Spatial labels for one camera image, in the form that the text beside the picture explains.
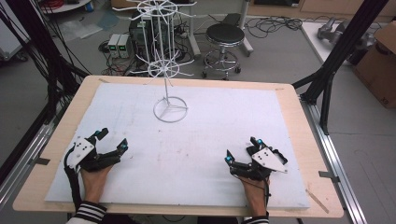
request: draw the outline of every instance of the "black stool seat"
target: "black stool seat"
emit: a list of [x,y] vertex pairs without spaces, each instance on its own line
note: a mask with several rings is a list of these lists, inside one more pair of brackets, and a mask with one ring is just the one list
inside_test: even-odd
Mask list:
[[206,37],[219,44],[235,44],[245,38],[245,33],[236,26],[227,23],[211,25],[206,30]]

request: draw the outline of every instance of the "power supply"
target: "power supply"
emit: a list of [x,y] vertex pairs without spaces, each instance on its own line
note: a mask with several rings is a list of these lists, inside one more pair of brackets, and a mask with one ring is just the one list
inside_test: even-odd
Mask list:
[[110,40],[108,41],[108,49],[110,50],[110,54],[112,58],[119,58],[119,50],[117,48],[117,44],[119,43],[121,35],[112,35]]
[[121,35],[117,44],[121,58],[129,58],[132,54],[132,41],[129,35]]

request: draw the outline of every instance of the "hand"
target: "hand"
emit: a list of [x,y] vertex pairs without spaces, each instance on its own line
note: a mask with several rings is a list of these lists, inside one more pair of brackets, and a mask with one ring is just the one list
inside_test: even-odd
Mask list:
[[264,181],[251,180],[241,176],[239,176],[239,179],[244,185],[245,194],[249,203],[251,215],[253,217],[266,216],[267,209],[265,207],[264,200]]
[[85,189],[84,201],[99,203],[105,188],[107,174],[112,167],[107,166],[105,169],[96,172],[88,172],[81,169],[82,182]]

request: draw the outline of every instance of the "robotic hand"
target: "robotic hand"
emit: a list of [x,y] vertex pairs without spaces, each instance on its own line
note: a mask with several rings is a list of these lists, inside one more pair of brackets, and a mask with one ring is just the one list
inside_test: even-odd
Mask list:
[[96,151],[96,139],[102,140],[108,134],[108,129],[96,131],[89,138],[78,138],[76,143],[64,156],[64,171],[69,179],[72,190],[73,203],[76,212],[81,205],[81,196],[78,183],[78,167],[88,172],[95,172],[120,162],[120,157],[128,149],[128,142],[124,138],[117,148],[106,154],[98,154]]
[[99,171],[107,166],[120,162],[120,157],[128,149],[128,142],[124,138],[114,151],[106,154],[98,154],[96,151],[96,138],[102,140],[108,134],[108,129],[96,131],[89,138],[79,138],[75,145],[69,150],[64,159],[64,166],[67,166],[67,158],[71,155],[68,166],[77,169],[81,166],[88,172]]
[[224,160],[230,167],[232,175],[252,180],[265,180],[272,171],[287,172],[284,164],[288,160],[277,149],[273,150],[265,145],[261,139],[256,140],[255,137],[250,137],[250,142],[253,146],[247,148],[247,153],[252,158],[252,162],[249,164],[235,161],[231,152],[227,150],[227,157]]

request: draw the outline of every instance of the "wooden table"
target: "wooden table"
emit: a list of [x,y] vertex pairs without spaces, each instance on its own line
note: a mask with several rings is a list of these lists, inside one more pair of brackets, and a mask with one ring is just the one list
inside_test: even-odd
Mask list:
[[[89,107],[96,89],[101,83],[145,84],[149,79],[143,77],[86,77],[75,98],[68,107],[61,122],[53,133],[41,158],[49,159],[48,165],[37,164],[24,183],[13,207],[18,211],[60,211],[73,212],[71,203],[45,202],[52,179],[67,148],[73,138],[85,111]],[[272,90],[276,92],[283,118],[288,126],[290,141],[299,163],[306,193],[311,207],[309,209],[270,210],[272,217],[341,217],[344,214],[332,181],[318,175],[318,171],[327,171],[320,155],[318,145],[309,127],[304,111],[294,88],[290,84],[234,82],[196,79],[172,79],[176,86],[218,87],[254,90]],[[153,80],[151,85],[163,85],[162,79]],[[109,213],[123,214],[163,214],[192,216],[248,216],[246,207],[213,206],[175,206],[149,204],[104,204]]]

